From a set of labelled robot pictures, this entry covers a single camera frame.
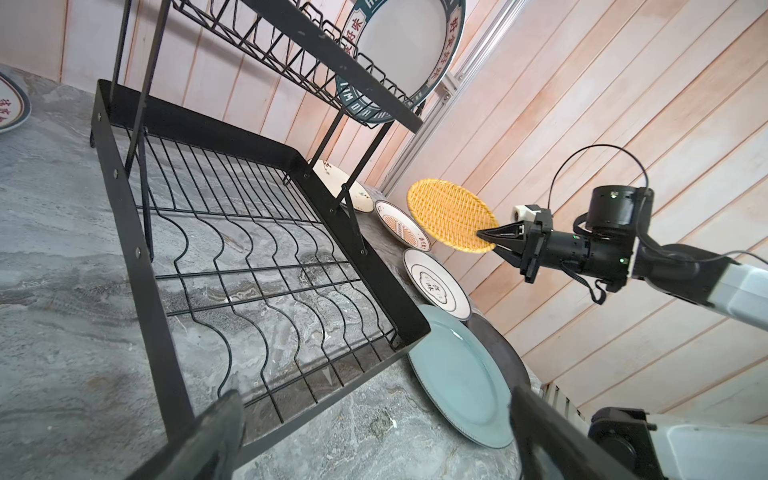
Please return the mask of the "white plate dark green rim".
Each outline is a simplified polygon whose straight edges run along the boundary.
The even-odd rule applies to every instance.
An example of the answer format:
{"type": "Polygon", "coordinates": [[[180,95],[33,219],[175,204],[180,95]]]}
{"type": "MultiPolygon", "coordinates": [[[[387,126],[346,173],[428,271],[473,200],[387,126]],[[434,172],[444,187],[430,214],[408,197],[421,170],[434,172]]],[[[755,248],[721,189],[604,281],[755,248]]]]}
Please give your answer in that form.
{"type": "Polygon", "coordinates": [[[421,104],[458,50],[466,3],[440,0],[357,1],[340,46],[407,107],[421,104]]]}

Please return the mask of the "black wire dish rack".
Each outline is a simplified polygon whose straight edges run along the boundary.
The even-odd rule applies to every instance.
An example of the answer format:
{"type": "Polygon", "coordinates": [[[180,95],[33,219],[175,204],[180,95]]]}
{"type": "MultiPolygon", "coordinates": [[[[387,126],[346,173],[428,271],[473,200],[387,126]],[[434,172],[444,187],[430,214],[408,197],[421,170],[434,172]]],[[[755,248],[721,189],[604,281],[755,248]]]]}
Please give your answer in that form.
{"type": "Polygon", "coordinates": [[[143,84],[97,84],[90,144],[125,259],[168,443],[229,390],[244,405],[235,469],[402,358],[429,325],[365,239],[349,184],[316,158],[153,97],[172,12],[336,111],[411,109],[340,46],[309,2],[163,1],[143,84]]]}

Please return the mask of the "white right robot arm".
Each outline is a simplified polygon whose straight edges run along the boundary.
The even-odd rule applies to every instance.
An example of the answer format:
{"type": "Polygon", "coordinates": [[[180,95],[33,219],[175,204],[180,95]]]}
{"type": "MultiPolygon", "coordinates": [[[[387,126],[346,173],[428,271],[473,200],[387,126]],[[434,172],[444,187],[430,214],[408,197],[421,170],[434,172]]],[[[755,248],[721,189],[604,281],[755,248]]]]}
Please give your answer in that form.
{"type": "MultiPolygon", "coordinates": [[[[715,254],[684,244],[659,245],[650,238],[654,192],[649,187],[600,186],[589,209],[570,233],[553,228],[547,208],[523,205],[514,222],[479,229],[471,238],[518,268],[528,283],[540,268],[559,270],[585,286],[601,305],[629,280],[689,304],[706,308],[761,330],[767,327],[767,271],[745,265],[731,254],[715,254]]],[[[586,437],[551,407],[515,388],[510,408],[522,475],[544,479],[555,473],[569,479],[664,479],[656,424],[644,411],[606,407],[591,420],[586,437]]]]}

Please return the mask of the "yellow woven plate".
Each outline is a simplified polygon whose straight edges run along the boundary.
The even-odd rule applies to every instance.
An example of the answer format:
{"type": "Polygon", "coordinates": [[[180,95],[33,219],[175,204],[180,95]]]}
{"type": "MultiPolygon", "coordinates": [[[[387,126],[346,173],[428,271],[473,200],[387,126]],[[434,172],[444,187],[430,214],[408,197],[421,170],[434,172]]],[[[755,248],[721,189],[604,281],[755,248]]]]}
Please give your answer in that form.
{"type": "Polygon", "coordinates": [[[495,248],[477,232],[499,227],[498,220],[479,197],[463,186],[423,179],[410,186],[406,200],[414,220],[440,243],[473,254],[495,248]]]}

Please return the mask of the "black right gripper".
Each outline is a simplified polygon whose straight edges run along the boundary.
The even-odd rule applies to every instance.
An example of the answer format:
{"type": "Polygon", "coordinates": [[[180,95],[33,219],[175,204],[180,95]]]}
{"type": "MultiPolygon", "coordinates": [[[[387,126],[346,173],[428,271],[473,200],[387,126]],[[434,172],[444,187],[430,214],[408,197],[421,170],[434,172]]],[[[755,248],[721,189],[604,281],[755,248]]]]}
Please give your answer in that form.
{"type": "Polygon", "coordinates": [[[542,208],[534,222],[518,221],[503,226],[478,230],[476,235],[483,240],[511,240],[497,242],[493,252],[507,263],[520,269],[525,282],[532,284],[540,267],[542,255],[553,231],[553,216],[548,208],[542,208]]]}

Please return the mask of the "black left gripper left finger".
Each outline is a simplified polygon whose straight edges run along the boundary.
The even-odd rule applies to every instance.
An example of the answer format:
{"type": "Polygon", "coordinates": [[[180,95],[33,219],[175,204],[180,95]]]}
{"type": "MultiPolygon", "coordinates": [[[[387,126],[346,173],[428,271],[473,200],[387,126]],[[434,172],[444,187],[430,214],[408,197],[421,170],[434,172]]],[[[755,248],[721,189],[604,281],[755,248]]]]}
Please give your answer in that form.
{"type": "Polygon", "coordinates": [[[244,425],[242,397],[229,390],[128,479],[231,479],[244,425]]]}

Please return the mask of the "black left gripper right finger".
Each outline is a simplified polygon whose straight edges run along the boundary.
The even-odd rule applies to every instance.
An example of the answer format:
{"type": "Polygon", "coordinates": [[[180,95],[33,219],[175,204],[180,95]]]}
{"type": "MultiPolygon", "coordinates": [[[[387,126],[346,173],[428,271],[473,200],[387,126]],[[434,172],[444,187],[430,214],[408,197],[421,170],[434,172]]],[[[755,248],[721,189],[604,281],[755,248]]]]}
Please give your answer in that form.
{"type": "Polygon", "coordinates": [[[635,477],[526,386],[512,390],[509,418],[523,479],[635,477]]]}

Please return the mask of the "cream plate with berry sprigs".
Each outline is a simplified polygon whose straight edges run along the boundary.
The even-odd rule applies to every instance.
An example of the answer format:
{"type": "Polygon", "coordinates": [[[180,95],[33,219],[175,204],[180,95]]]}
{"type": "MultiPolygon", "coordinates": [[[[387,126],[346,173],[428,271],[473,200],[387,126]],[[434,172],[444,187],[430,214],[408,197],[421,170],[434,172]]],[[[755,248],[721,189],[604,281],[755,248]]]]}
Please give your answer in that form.
{"type": "MultiPolygon", "coordinates": [[[[314,172],[325,185],[331,195],[337,197],[341,193],[342,186],[349,180],[349,174],[323,160],[318,160],[314,167],[314,172]]],[[[370,213],[374,209],[374,201],[367,190],[357,181],[354,181],[349,188],[350,198],[355,210],[370,213]]]]}

